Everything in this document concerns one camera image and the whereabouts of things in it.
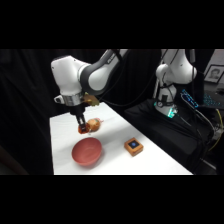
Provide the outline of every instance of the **orange box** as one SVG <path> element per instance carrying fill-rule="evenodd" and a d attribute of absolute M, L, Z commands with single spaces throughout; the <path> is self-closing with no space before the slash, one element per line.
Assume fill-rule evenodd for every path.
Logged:
<path fill-rule="evenodd" d="M 132 138 L 129 141 L 125 142 L 124 147 L 132 156 L 138 155 L 143 151 L 144 148 L 144 146 L 135 138 Z"/>

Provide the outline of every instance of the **white table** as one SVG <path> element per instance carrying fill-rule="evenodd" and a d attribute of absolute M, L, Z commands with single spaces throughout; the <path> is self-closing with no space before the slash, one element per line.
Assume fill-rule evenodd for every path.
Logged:
<path fill-rule="evenodd" d="M 76 117 L 69 113 L 50 119 L 55 175 L 192 175 L 105 103 L 86 108 L 85 118 L 104 122 L 98 132 L 80 135 Z M 77 142 L 88 137 L 102 143 L 103 153 L 95 165 L 81 167 L 71 153 Z M 144 146 L 136 157 L 124 148 L 133 137 Z"/>

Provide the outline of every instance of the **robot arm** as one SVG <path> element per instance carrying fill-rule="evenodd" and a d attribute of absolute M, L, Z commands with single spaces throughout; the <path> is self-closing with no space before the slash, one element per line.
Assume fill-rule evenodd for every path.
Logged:
<path fill-rule="evenodd" d="M 164 57 L 164 64 L 160 65 L 156 72 L 160 83 L 156 109 L 165 116 L 173 118 L 178 112 L 173 102 L 177 92 L 173 83 L 189 84 L 196 75 L 197 70 L 194 68 L 193 77 L 193 66 L 186 58 L 185 49 L 168 49 Z"/>
<path fill-rule="evenodd" d="M 70 113 L 77 117 L 82 132 L 86 131 L 84 92 L 100 95 L 105 92 L 114 72 L 129 49 L 109 49 L 95 64 L 79 61 L 72 56 L 56 58 L 51 63 L 52 72 L 61 95 L 56 103 L 68 106 Z"/>

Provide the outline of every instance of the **black background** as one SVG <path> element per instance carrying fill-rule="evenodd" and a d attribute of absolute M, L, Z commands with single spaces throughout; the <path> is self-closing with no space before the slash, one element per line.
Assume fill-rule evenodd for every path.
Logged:
<path fill-rule="evenodd" d="M 106 49 L 0 49 L 0 145 L 30 174 L 53 174 L 49 118 L 68 112 L 54 103 L 60 95 L 51 72 L 54 58 L 72 55 L 95 63 Z M 204 71 L 214 49 L 196 49 L 196 68 Z M 135 99 L 154 76 L 147 91 L 128 107 L 111 106 L 123 116 L 125 109 L 152 98 L 154 71 L 160 49 L 133 49 L 122 78 L 105 99 L 127 104 Z M 110 86 L 121 73 L 119 68 Z"/>

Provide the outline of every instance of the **red bowl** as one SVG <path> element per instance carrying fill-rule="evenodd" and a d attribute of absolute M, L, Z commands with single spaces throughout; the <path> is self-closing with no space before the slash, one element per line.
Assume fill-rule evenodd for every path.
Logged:
<path fill-rule="evenodd" d="M 72 150 L 72 158 L 81 166 L 90 166 L 97 162 L 102 152 L 102 145 L 95 138 L 86 138 L 78 142 Z"/>

